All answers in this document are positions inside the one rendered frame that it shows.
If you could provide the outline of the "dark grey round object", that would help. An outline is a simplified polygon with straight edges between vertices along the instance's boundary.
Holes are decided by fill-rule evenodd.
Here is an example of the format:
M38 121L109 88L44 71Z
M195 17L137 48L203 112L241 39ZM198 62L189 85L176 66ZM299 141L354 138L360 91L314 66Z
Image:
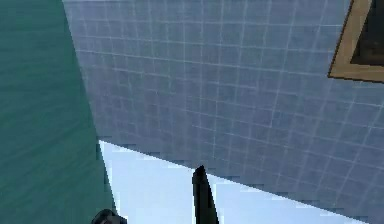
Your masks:
M110 209L103 209L95 215L91 224L127 224L127 220Z

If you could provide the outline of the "wooden framed dark picture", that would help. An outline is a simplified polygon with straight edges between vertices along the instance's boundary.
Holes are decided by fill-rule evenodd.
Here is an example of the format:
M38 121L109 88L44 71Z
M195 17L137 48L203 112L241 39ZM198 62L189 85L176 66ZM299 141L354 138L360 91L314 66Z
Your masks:
M384 0L351 0L328 77L384 83Z

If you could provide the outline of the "black pointed upright bar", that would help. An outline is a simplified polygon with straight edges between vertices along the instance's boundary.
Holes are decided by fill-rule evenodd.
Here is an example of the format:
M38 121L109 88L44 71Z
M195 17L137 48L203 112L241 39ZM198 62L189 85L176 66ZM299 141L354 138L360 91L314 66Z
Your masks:
M192 176L196 224L219 224L212 190L203 165Z

